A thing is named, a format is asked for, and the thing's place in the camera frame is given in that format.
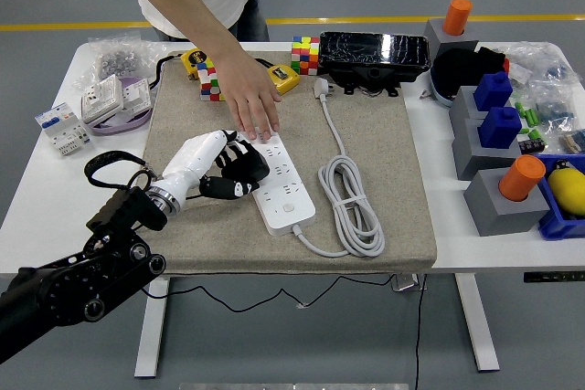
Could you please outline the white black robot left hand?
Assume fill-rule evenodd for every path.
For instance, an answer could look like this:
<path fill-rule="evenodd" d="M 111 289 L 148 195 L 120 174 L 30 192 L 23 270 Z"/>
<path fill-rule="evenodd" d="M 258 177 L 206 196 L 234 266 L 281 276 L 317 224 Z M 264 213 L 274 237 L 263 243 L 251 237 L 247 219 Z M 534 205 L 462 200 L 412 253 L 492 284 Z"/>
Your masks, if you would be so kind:
<path fill-rule="evenodd" d="M 181 204 L 193 188 L 205 197 L 235 200 L 258 189 L 269 173 L 264 157 L 242 134 L 218 130 L 185 141 L 151 189 Z"/>

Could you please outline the person's right hand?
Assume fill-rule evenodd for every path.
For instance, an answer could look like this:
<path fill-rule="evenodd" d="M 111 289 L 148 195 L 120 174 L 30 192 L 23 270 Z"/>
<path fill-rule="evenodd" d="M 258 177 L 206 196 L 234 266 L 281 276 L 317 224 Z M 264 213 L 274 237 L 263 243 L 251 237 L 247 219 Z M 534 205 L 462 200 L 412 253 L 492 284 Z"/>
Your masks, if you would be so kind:
<path fill-rule="evenodd" d="M 250 139 L 257 137 L 256 129 L 268 140 L 280 129 L 276 103 L 281 96 L 267 69 L 240 47 L 212 58 L 218 74 L 218 84 L 229 111 L 241 132 Z"/>

